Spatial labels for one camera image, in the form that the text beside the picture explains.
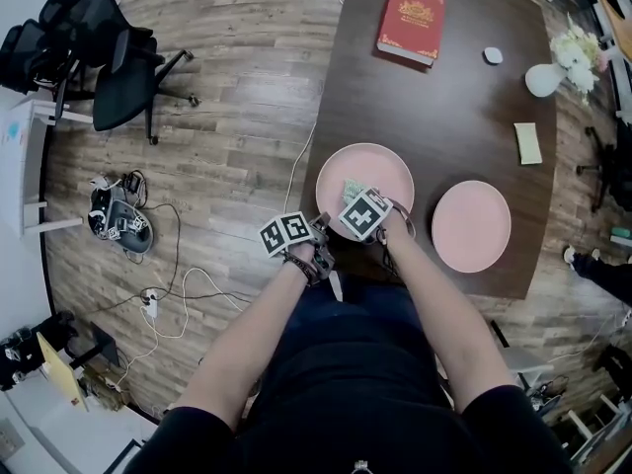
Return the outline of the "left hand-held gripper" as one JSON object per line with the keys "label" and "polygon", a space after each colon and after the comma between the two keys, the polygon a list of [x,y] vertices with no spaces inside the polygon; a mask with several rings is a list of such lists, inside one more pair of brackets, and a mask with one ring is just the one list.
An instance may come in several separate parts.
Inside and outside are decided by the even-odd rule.
{"label": "left hand-held gripper", "polygon": [[[307,221],[301,211],[296,211],[272,218],[259,230],[259,237],[269,258],[282,255],[285,263],[292,262],[306,275],[309,284],[315,284],[327,280],[334,269],[335,260],[328,249],[329,223],[327,212]],[[301,244],[313,249],[309,261],[292,251],[292,247]]]}

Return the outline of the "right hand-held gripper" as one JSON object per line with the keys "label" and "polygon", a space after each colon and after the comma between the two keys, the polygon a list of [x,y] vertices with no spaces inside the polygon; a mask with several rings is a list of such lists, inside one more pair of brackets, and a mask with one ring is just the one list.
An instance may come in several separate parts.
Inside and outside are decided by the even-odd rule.
{"label": "right hand-held gripper", "polygon": [[338,234],[353,241],[367,241],[394,209],[409,214],[414,192],[396,188],[343,188],[338,210]]}

